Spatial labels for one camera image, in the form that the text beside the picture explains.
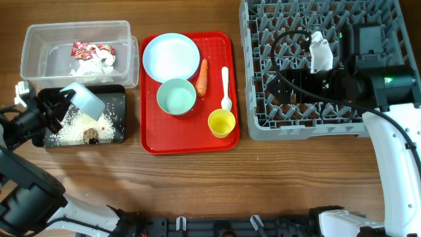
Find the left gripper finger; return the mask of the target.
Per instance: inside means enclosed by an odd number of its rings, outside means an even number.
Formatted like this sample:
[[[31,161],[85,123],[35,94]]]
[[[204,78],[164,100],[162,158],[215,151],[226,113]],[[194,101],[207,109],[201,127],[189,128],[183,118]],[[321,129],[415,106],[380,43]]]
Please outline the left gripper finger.
[[[53,134],[57,134],[62,128],[61,121],[64,118],[63,110],[47,111],[46,113],[46,128]]]
[[[76,95],[73,89],[44,89],[38,93],[37,97],[49,114],[65,114],[71,104],[71,99]]]

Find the white rice grains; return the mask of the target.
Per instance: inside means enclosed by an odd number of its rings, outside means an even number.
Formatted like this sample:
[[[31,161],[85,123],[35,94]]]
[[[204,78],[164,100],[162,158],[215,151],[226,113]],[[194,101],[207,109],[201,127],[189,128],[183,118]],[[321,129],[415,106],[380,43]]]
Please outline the white rice grains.
[[[126,129],[124,127],[124,110],[119,110],[118,102],[115,98],[105,103],[105,110],[99,120],[93,120],[83,111],[71,105],[61,122],[62,128],[57,134],[46,131],[43,139],[45,147],[59,147],[70,145],[95,145],[85,144],[83,142],[83,133],[89,128],[98,131],[98,144],[121,143],[126,138]]]

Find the light blue plate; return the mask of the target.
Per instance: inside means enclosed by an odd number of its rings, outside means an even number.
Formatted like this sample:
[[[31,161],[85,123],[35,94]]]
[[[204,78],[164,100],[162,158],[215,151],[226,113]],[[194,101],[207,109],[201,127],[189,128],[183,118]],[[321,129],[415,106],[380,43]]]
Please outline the light blue plate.
[[[145,47],[142,64],[147,75],[159,83],[189,80],[199,68],[201,56],[192,39],[177,33],[161,34]]]

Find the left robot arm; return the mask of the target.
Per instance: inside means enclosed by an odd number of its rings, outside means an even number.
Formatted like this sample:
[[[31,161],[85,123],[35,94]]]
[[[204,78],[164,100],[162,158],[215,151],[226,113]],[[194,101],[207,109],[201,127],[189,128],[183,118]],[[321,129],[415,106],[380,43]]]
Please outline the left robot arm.
[[[125,236],[130,223],[120,209],[96,206],[66,194],[47,171],[14,153],[23,143],[50,130],[56,134],[69,106],[93,119],[105,109],[89,89],[72,84],[38,96],[31,89],[17,92],[16,104],[1,109],[1,180],[10,192],[1,198],[1,235],[35,236],[49,228],[63,228],[88,236]]]

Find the orange carrot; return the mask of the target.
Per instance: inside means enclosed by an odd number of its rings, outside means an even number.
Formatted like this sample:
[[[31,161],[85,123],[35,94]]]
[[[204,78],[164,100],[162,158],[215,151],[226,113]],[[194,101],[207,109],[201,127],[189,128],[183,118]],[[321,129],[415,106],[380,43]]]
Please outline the orange carrot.
[[[204,96],[207,92],[207,80],[208,80],[208,61],[203,59],[201,61],[201,67],[199,75],[196,81],[195,89],[198,96]]]

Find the white tissue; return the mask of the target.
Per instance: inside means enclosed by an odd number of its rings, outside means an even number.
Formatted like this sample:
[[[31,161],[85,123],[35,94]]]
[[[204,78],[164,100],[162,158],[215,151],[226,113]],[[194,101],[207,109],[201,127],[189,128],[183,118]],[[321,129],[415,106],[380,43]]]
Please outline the white tissue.
[[[79,67],[70,71],[71,76],[111,74],[116,57],[107,50],[95,49],[90,59],[79,59]]]

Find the mint green bowl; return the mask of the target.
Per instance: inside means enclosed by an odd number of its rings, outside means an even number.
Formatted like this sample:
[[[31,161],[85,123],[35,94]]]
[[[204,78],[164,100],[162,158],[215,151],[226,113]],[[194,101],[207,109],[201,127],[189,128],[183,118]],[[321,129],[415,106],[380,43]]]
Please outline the mint green bowl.
[[[188,113],[195,105],[196,89],[187,80],[175,78],[161,84],[157,91],[157,103],[169,115],[180,116]]]

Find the yellow plastic cup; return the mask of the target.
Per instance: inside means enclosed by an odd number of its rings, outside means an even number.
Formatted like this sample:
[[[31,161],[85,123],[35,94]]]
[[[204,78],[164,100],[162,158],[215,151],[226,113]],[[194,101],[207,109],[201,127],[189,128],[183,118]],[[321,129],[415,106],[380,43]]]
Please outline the yellow plastic cup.
[[[227,137],[235,128],[234,114],[225,109],[214,110],[208,117],[208,126],[216,138]]]

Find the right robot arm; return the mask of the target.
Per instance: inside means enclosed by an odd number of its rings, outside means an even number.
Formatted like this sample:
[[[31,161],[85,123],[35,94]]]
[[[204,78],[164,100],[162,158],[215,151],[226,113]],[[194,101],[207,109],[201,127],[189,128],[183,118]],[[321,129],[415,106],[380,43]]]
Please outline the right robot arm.
[[[370,222],[341,207],[314,212],[321,236],[420,235],[420,82],[407,65],[389,66],[379,24],[339,30],[343,68],[320,32],[305,32],[301,44],[309,70],[277,70],[284,83],[317,101],[350,107],[362,114],[376,154],[385,217]]]

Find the light blue bowl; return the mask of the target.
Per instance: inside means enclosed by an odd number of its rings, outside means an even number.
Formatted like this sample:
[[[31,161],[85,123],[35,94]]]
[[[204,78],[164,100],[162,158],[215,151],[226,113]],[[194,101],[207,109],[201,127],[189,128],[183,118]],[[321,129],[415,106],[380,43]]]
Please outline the light blue bowl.
[[[93,120],[99,120],[105,110],[103,101],[79,82],[71,83],[69,86],[61,89],[60,92],[69,90],[75,93],[70,102]]]

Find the brown food scrap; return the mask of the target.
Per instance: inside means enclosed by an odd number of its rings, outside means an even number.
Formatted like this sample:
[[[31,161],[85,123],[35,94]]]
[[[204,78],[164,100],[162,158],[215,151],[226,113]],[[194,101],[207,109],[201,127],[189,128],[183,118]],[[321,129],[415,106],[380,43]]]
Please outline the brown food scrap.
[[[99,143],[99,134],[93,128],[89,128],[83,133],[83,142],[85,144],[98,144]]]

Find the red snack wrapper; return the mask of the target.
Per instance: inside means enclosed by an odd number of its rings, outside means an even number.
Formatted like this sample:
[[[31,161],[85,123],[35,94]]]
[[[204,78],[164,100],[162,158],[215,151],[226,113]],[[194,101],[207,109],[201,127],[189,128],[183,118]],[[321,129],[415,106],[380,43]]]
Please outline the red snack wrapper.
[[[70,55],[75,59],[89,60],[92,59],[94,55],[99,57],[103,52],[109,53],[112,56],[115,55],[114,48],[110,45],[74,42]]]

